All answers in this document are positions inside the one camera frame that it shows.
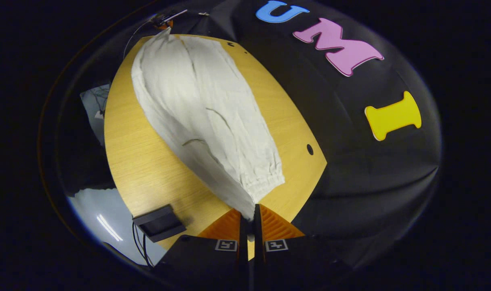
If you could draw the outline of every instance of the white cloth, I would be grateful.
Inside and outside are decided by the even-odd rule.
[[[180,160],[251,220],[254,205],[284,183],[276,144],[221,44],[169,33],[151,38],[134,59],[138,102]]]

